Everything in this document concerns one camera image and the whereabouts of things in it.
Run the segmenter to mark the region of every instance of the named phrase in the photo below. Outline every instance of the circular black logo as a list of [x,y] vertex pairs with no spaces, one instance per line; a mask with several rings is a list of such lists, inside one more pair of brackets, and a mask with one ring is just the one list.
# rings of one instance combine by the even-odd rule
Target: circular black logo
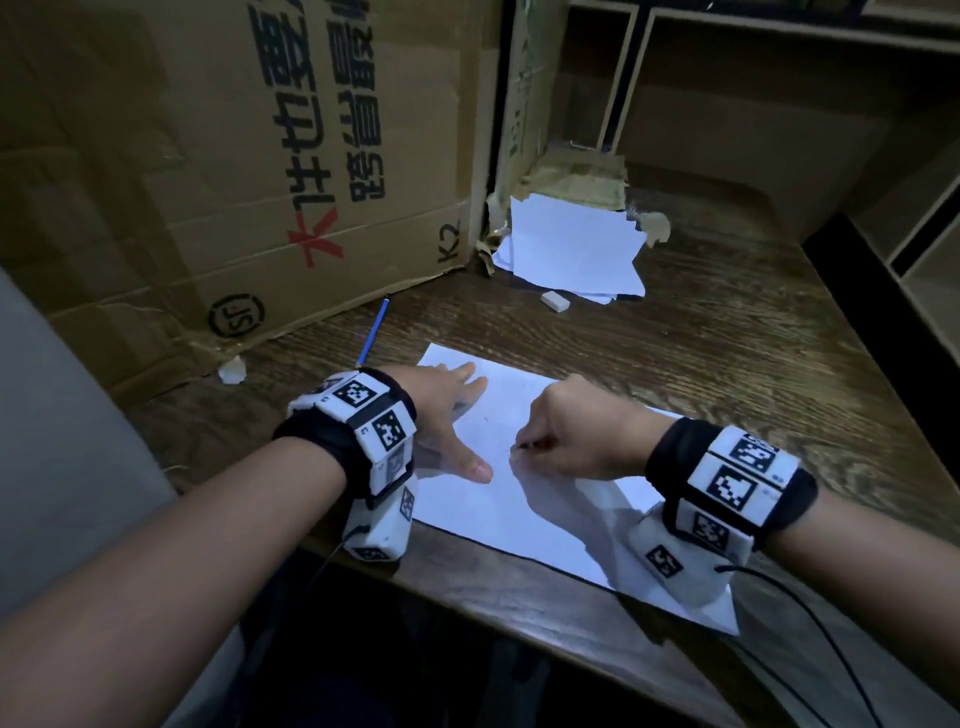
[[260,326],[266,315],[267,309],[254,294],[235,293],[212,305],[206,322],[217,336],[235,339]]

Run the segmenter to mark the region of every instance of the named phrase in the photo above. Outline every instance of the wrist-mounted tracker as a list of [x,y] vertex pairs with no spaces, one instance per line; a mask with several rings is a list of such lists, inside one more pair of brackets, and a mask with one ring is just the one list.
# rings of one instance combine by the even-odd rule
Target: wrist-mounted tracker
[[347,475],[353,506],[344,549],[364,561],[395,561],[410,535],[417,478],[417,408],[388,375],[361,367],[297,397],[274,432],[325,449]]
[[796,455],[739,427],[688,418],[662,437],[646,478],[665,503],[631,531],[630,546],[680,602],[698,606],[730,581],[716,566],[743,566],[817,497]]

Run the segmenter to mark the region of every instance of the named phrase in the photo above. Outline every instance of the left forearm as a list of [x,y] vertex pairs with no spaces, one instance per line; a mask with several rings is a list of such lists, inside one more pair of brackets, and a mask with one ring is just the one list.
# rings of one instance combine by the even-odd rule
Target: left forearm
[[0,723],[159,724],[344,487],[281,438],[70,574],[0,631]]

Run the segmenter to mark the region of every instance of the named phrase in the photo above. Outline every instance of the left hand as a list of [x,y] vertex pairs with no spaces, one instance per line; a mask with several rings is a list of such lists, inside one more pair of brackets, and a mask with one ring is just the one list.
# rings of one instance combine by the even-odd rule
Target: left hand
[[470,405],[487,389],[487,378],[468,380],[476,371],[469,362],[452,371],[445,364],[436,367],[412,367],[389,364],[378,367],[406,390],[417,407],[417,437],[420,443],[436,450],[457,474],[476,483],[489,483],[493,468],[476,452],[464,445],[453,430],[453,408]]

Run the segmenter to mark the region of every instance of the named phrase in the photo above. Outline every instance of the wooden table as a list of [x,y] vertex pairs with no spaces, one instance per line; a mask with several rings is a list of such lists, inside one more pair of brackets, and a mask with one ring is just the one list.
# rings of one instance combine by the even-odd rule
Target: wooden table
[[[960,497],[799,247],[739,189],[657,176],[633,189],[673,222],[644,249],[642,300],[574,299],[558,315],[512,276],[456,273],[397,294],[371,364],[416,362],[431,341],[552,377],[579,372],[664,409],[732,423],[798,453],[830,488],[960,544]],[[202,483],[266,442],[285,403],[348,368],[379,302],[246,354],[130,412],[171,480]],[[321,524],[307,544],[328,552]],[[754,658],[835,726],[868,726],[849,679],[799,608],[734,580],[740,644],[539,564],[414,524],[398,568],[351,563],[716,726],[819,725]],[[794,583],[757,557],[752,565]],[[869,637],[797,587],[846,649],[889,728],[960,716]]]

